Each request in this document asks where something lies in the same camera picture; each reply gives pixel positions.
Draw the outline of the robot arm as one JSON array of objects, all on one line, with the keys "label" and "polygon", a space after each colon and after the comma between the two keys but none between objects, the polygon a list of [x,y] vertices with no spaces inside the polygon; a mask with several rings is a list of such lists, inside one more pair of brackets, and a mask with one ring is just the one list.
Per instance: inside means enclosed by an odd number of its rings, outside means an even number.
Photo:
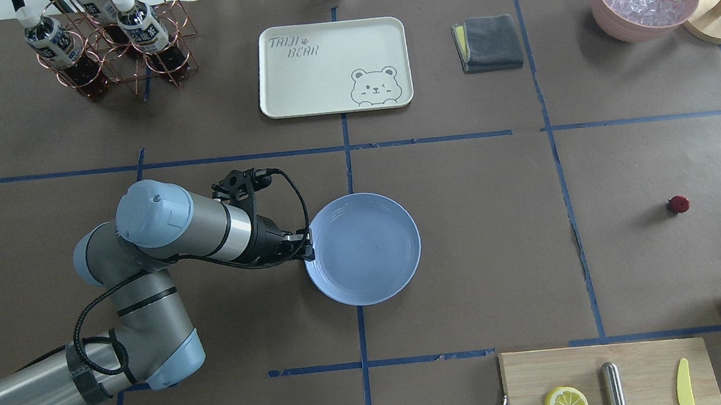
[{"label": "robot arm", "polygon": [[101,405],[137,383],[161,390],[206,357],[170,266],[191,259],[267,269],[314,258],[311,229],[285,231],[257,212],[278,168],[235,170],[206,197],[142,179],[116,217],[80,239],[74,268],[103,294],[78,315],[64,346],[0,381],[0,405]]}]

